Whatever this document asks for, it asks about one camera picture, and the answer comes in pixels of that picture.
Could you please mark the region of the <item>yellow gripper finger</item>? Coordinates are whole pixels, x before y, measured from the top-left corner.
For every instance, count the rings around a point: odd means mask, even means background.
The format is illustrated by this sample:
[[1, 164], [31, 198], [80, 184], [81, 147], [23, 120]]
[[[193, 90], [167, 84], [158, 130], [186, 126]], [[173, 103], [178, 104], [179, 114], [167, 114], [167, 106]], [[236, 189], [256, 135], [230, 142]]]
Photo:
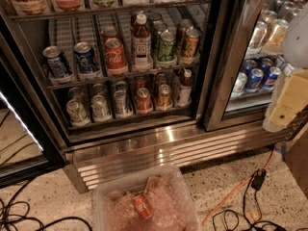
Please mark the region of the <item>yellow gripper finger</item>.
[[268, 120], [277, 128], [286, 128], [308, 105], [308, 69], [283, 73], [275, 84]]

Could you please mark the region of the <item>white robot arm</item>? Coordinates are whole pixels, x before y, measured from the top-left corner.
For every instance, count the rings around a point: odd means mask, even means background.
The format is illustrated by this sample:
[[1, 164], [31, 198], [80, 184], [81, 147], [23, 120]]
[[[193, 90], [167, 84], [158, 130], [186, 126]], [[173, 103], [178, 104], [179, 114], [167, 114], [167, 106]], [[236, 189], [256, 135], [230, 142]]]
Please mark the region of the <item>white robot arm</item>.
[[275, 83], [263, 121], [272, 133], [286, 129], [308, 105], [308, 4], [289, 25], [283, 55], [294, 70], [284, 71]]

